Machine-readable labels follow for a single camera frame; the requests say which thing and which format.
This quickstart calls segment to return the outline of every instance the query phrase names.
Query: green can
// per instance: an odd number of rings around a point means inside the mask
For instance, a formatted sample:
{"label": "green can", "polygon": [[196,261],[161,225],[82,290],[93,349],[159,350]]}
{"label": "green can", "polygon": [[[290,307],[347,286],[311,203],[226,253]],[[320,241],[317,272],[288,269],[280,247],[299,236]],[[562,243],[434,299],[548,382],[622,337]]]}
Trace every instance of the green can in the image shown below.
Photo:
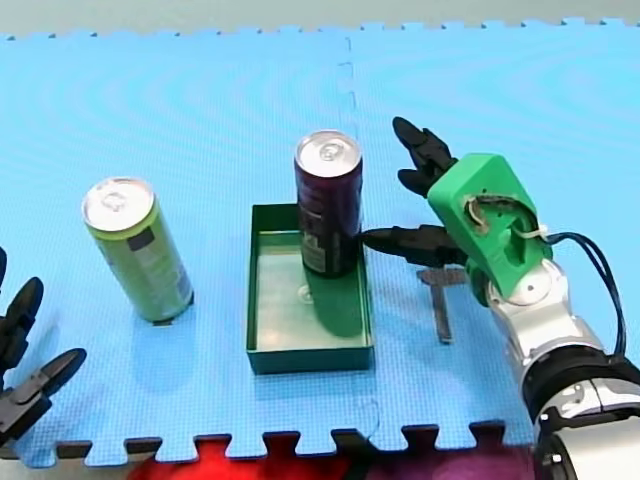
{"label": "green can", "polygon": [[193,287],[151,187],[108,178],[85,195],[82,213],[111,271],[136,312],[151,322],[179,315]]}

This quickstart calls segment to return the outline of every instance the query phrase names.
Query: aluminum can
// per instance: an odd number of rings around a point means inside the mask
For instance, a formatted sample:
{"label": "aluminum can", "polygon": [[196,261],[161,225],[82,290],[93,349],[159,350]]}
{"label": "aluminum can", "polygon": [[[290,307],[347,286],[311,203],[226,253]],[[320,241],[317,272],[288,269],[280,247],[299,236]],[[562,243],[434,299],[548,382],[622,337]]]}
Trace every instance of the aluminum can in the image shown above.
{"label": "aluminum can", "polygon": [[167,321],[193,302],[193,287],[148,184],[133,178],[108,178],[85,195],[82,213],[141,317]]}
{"label": "aluminum can", "polygon": [[302,261],[307,269],[340,277],[358,262],[362,154],[335,130],[303,138],[295,155]]}

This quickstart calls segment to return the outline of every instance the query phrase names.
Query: green metal tray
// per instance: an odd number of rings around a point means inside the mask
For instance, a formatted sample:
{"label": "green metal tray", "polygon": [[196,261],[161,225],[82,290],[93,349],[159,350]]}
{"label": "green metal tray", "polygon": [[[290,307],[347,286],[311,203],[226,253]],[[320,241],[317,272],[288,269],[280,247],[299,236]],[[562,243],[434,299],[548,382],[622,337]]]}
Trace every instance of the green metal tray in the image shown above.
{"label": "green metal tray", "polygon": [[364,256],[326,279],[302,265],[296,204],[254,205],[247,354],[256,373],[362,370],[373,340]]}

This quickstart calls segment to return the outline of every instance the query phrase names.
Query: blue foam mat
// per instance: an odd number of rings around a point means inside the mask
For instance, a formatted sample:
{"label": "blue foam mat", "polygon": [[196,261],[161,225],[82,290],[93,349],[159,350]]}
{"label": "blue foam mat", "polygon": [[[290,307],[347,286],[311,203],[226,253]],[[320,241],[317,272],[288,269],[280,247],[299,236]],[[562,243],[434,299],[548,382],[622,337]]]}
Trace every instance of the blue foam mat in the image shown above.
{"label": "blue foam mat", "polygon": [[[357,135],[366,227],[435,221],[395,180],[410,165],[395,115],[433,128],[458,156],[504,154],[545,223],[592,236],[616,273],[629,353],[640,360],[631,290],[639,227],[628,220],[640,173],[640,29],[565,23],[0,42],[0,245],[9,254],[0,307],[31,275],[46,288],[29,352],[8,380],[68,348],[89,352],[15,445],[21,459],[50,466],[57,442],[91,441],[88,465],[117,465],[125,440],[159,437],[158,460],[188,461],[195,437],[225,434],[229,455],[259,456],[262,435],[282,431],[301,434],[299,454],[322,454],[335,450],[332,430],[349,429],[397,450],[402,427],[414,425],[438,425],[439,447],[463,448],[475,444],[469,424],[488,420],[505,422],[506,443],[530,441],[488,313],[466,288],[451,289],[455,343],[440,345],[428,291],[400,259],[367,254],[374,370],[251,372],[250,206],[294,198],[302,135]],[[141,176],[160,197],[196,286],[194,308],[171,327],[132,314],[82,225],[83,194],[108,175]],[[575,247],[558,259],[576,311],[612,345],[614,317],[592,267]]]}

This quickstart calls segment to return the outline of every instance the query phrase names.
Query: green gripper housing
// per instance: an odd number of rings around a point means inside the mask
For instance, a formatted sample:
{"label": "green gripper housing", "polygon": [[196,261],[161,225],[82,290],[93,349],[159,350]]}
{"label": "green gripper housing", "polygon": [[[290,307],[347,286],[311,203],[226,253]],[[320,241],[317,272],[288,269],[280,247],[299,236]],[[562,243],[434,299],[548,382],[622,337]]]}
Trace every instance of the green gripper housing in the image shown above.
{"label": "green gripper housing", "polygon": [[467,253],[466,269],[477,300],[487,305],[486,280],[503,297],[509,297],[518,282],[552,251],[539,237],[525,239],[516,234],[536,228],[524,209],[482,207],[488,229],[479,229],[465,209],[478,195],[513,198],[535,213],[536,209],[504,157],[468,154],[456,162],[431,187],[427,200],[451,238]]}

